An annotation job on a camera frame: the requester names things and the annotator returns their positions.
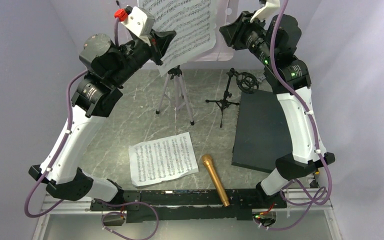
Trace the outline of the lilac perforated music stand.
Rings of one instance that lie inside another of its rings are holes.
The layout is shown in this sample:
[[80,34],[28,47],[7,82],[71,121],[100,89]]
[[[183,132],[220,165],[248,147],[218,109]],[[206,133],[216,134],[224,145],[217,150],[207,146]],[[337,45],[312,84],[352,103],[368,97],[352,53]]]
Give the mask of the lilac perforated music stand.
[[221,33],[219,32],[220,27],[233,22],[234,18],[238,13],[239,1],[237,0],[217,0],[218,4],[216,7],[216,19],[215,19],[215,37],[216,43],[214,47],[204,53],[198,55],[192,60],[178,65],[181,70],[191,69],[193,67],[210,69],[214,68],[217,63],[227,62],[234,56],[233,50],[228,48],[223,40]]

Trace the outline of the sheet music page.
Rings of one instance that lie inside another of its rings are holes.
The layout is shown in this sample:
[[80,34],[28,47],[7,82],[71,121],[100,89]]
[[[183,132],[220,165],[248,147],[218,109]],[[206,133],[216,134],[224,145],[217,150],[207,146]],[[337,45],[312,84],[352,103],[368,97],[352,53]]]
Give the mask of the sheet music page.
[[155,185],[199,172],[189,132],[145,141],[128,148],[135,187]]
[[217,0],[139,0],[150,12],[157,32],[175,31],[176,36],[158,67],[161,76],[212,49],[216,44]]

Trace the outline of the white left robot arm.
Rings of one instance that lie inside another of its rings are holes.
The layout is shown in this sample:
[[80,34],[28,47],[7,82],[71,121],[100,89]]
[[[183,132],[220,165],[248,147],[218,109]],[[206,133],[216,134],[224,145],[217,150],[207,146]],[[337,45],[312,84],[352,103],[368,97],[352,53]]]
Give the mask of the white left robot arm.
[[175,31],[150,34],[150,43],[134,36],[117,45],[104,33],[90,36],[79,55],[86,71],[74,94],[69,96],[69,115],[51,156],[33,165],[29,174],[54,198],[77,201],[90,197],[111,210],[124,203],[124,190],[114,181],[94,177],[79,166],[94,135],[122,97],[124,83],[147,61],[161,65],[162,57],[175,38]]

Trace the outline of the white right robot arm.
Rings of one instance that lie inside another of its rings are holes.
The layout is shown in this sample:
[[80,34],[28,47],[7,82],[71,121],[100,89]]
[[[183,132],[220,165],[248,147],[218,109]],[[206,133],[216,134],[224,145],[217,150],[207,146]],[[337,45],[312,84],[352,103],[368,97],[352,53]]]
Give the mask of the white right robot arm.
[[291,153],[278,158],[270,175],[256,185],[256,203],[267,208],[288,183],[327,167],[335,155],[327,151],[317,129],[308,67],[295,55],[302,35],[298,21],[276,15],[265,29],[265,22],[252,20],[252,15],[243,11],[219,31],[228,47],[248,50],[263,64],[291,137]]

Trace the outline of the dark rectangular equipment case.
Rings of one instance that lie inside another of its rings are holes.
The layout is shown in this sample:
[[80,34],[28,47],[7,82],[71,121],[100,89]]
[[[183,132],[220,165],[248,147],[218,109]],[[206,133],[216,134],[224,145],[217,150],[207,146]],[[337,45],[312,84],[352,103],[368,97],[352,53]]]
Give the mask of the dark rectangular equipment case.
[[292,152],[284,111],[275,94],[241,94],[231,164],[271,173],[276,160]]

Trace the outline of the gold microphone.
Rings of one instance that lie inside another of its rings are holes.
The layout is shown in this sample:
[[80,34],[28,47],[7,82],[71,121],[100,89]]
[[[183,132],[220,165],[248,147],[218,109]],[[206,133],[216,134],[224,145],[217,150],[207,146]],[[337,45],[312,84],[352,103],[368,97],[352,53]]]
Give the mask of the gold microphone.
[[221,179],[216,171],[216,168],[214,166],[214,161],[211,155],[204,154],[201,157],[201,161],[205,168],[207,169],[209,176],[215,186],[215,189],[217,191],[217,194],[221,200],[221,203],[224,207],[228,207],[230,205],[229,198],[227,196],[226,190],[221,182]]

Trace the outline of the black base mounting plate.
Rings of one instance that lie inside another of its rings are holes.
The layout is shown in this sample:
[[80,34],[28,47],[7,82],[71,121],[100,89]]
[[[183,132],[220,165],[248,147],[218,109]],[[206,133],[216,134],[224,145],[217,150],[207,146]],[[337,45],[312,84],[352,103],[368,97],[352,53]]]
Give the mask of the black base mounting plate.
[[255,188],[226,189],[230,205],[224,207],[215,189],[201,190],[126,190],[124,202],[127,223],[161,221],[236,219],[250,221],[259,210],[285,209],[279,196],[264,202]]

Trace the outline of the aluminium frame rails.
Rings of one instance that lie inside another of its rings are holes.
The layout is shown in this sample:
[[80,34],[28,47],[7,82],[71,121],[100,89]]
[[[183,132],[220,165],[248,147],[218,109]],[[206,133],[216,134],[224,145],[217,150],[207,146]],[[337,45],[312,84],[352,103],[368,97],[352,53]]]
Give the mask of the aluminium frame rails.
[[[161,77],[149,76],[145,83],[133,80],[134,91],[116,104],[110,117],[86,117],[84,111],[73,109],[73,124],[63,150],[58,155],[49,177],[59,170],[74,174],[70,196],[92,199],[93,210],[106,210],[101,199],[108,199],[114,190],[124,189],[123,199],[131,203],[127,221],[188,220],[236,218],[248,220],[251,209],[268,208],[257,200],[255,185],[268,173],[232,165],[237,133],[238,107],[221,113],[206,97],[220,97],[227,85],[224,70],[199,71],[187,74],[186,90],[192,101],[194,125],[187,113],[175,113],[169,102],[162,112],[155,113],[163,86]],[[131,180],[129,148],[153,141],[164,146],[173,139],[186,136],[190,141],[189,170],[177,178],[158,179],[145,186]],[[139,206],[135,200],[144,202]]]

